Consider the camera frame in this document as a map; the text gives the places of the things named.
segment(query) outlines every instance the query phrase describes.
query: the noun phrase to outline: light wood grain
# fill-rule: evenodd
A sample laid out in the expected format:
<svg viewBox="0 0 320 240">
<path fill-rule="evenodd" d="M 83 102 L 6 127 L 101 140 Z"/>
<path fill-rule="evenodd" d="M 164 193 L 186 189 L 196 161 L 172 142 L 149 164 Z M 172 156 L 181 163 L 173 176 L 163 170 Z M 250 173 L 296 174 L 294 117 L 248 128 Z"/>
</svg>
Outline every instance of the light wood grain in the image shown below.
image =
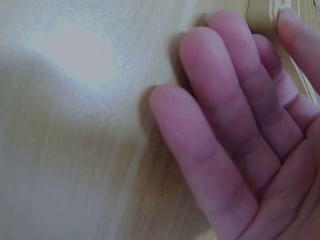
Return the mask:
<svg viewBox="0 0 320 240">
<path fill-rule="evenodd" d="M 7 0 L 0 239 L 215 239 L 148 108 L 181 33 L 248 0 Z"/>
</svg>

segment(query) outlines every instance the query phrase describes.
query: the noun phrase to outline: hand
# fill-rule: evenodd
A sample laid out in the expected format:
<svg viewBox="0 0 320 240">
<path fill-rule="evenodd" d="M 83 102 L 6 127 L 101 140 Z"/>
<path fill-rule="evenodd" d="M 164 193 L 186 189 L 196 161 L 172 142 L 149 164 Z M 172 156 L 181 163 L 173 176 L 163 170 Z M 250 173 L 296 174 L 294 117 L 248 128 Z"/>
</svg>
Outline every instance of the hand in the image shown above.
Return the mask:
<svg viewBox="0 0 320 240">
<path fill-rule="evenodd" d="M 278 34 L 320 93 L 320 36 L 291 9 Z M 150 106 L 220 240 L 320 239 L 320 108 L 299 93 L 272 44 L 219 11 L 183 39 L 195 94 L 158 87 Z"/>
</svg>

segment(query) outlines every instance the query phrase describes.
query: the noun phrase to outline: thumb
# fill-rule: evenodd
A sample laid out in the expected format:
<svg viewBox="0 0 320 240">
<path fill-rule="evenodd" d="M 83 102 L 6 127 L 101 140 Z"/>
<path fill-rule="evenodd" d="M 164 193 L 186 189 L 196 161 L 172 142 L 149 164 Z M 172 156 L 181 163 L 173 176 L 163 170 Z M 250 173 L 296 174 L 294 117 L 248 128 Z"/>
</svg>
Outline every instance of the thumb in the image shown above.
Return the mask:
<svg viewBox="0 0 320 240">
<path fill-rule="evenodd" d="M 320 35 L 302 23 L 292 8 L 280 12 L 277 31 L 284 49 L 320 93 Z"/>
</svg>

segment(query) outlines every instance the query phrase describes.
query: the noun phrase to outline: pinky finger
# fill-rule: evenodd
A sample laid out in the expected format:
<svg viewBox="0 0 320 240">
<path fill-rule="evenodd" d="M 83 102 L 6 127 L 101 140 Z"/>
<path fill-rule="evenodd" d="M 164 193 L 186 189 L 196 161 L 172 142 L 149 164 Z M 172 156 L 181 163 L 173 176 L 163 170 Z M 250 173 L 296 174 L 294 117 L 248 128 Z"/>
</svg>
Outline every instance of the pinky finger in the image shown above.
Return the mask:
<svg viewBox="0 0 320 240">
<path fill-rule="evenodd" d="M 150 106 L 218 238 L 236 239 L 253 220 L 258 203 L 197 102 L 184 89 L 164 85 L 152 93 Z"/>
</svg>

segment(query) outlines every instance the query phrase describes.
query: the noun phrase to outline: beige plastic object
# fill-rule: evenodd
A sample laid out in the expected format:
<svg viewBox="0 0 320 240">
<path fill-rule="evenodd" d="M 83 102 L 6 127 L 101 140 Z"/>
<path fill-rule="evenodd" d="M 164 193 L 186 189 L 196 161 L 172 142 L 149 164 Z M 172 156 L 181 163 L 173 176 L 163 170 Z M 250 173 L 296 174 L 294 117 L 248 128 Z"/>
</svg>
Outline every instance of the beige plastic object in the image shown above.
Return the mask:
<svg viewBox="0 0 320 240">
<path fill-rule="evenodd" d="M 247 22 L 253 33 L 266 36 L 275 46 L 282 64 L 299 90 L 316 105 L 317 93 L 307 77 L 286 53 L 277 35 L 278 13 L 282 8 L 293 8 L 314 31 L 319 33 L 319 18 L 314 0 L 250 0 L 247 10 Z"/>
</svg>

